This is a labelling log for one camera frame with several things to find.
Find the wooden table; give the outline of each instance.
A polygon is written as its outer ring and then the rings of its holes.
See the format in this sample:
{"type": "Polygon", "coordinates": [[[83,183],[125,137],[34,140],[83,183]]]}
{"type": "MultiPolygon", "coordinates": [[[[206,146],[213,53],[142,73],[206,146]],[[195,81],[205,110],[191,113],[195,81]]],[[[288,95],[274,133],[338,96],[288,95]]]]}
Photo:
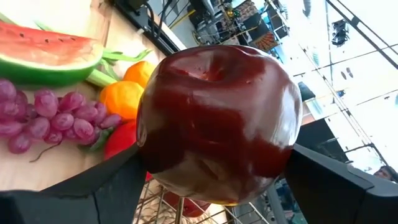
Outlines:
{"type": "MultiPolygon", "coordinates": [[[[117,10],[104,3],[104,0],[0,0],[0,8],[3,7],[10,9],[11,14],[14,12],[24,22],[32,18],[38,19],[47,26],[68,34],[99,39],[107,48],[122,51],[126,55],[137,55],[144,49],[152,49],[153,52],[145,60],[154,64],[164,58],[151,41],[137,34],[137,29],[117,10]]],[[[180,49],[185,48],[168,27],[162,27],[180,49]]],[[[129,66],[129,62],[120,62],[115,71],[123,75],[129,66]]],[[[63,96],[75,89],[87,98],[96,98],[96,91],[86,83],[58,90],[57,94],[63,96]]],[[[31,93],[28,97],[29,101],[33,100],[31,93]]],[[[75,144],[64,142],[46,152],[37,162],[29,163],[47,147],[40,142],[23,155],[13,155],[7,151],[6,141],[0,140],[0,190],[41,190],[102,161],[100,152],[85,154],[75,144]]]]}

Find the grape stem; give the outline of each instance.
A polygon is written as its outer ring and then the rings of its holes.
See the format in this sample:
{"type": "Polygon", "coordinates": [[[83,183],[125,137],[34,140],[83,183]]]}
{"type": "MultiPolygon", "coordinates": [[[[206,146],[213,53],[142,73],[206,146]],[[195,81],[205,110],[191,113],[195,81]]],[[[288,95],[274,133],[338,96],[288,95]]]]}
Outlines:
{"type": "Polygon", "coordinates": [[[61,142],[62,142],[62,141],[60,141],[58,144],[55,144],[55,145],[53,145],[53,146],[50,146],[50,147],[44,149],[44,150],[37,156],[36,159],[34,159],[34,160],[32,160],[32,161],[29,161],[29,162],[37,162],[37,161],[42,157],[42,155],[43,155],[45,152],[47,152],[48,150],[53,149],[53,148],[59,146],[59,145],[61,144],[61,142]]]}

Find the red object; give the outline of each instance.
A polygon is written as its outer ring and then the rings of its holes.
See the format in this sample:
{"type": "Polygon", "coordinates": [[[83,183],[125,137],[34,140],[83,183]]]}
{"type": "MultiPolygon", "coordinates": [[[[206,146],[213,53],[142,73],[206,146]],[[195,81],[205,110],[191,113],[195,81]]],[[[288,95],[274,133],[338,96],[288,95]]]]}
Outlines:
{"type": "MultiPolygon", "coordinates": [[[[105,144],[105,159],[109,159],[121,151],[128,149],[136,142],[136,122],[130,121],[117,127],[105,144]]],[[[147,172],[145,181],[152,176],[147,172]]]]}
{"type": "MultiPolygon", "coordinates": [[[[165,200],[174,209],[177,209],[178,201],[180,200],[180,196],[178,196],[172,192],[167,192],[166,194],[163,195],[163,200],[165,200]]],[[[206,211],[210,205],[211,204],[207,203],[207,202],[201,202],[201,201],[185,198],[182,215],[185,217],[190,217],[190,218],[199,217],[204,214],[203,211],[206,211]]]]}
{"type": "Polygon", "coordinates": [[[263,193],[284,170],[302,101],[281,64],[237,45],[165,58],[141,97],[137,145],[171,192],[233,205],[263,193]]]}

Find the watermelon slice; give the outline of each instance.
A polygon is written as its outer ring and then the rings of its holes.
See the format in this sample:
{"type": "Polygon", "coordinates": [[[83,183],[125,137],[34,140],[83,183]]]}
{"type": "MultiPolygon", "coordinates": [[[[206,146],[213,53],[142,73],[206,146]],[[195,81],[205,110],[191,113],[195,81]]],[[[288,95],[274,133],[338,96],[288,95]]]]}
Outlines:
{"type": "Polygon", "coordinates": [[[0,22],[0,77],[16,85],[56,88],[82,82],[103,50],[97,40],[0,22]]]}

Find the orange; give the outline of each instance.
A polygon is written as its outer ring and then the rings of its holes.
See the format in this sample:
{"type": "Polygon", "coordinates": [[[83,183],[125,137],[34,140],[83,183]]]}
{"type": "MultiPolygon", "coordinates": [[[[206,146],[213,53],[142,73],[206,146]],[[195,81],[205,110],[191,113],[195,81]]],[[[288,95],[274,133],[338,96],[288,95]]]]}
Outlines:
{"type": "Polygon", "coordinates": [[[102,89],[99,100],[105,104],[108,113],[118,114],[123,121],[137,118],[139,99],[144,92],[136,82],[120,81],[102,89]]]}
{"type": "Polygon", "coordinates": [[[123,81],[132,81],[145,88],[149,77],[154,72],[156,66],[147,61],[140,61],[131,65],[124,74],[123,81]]]}

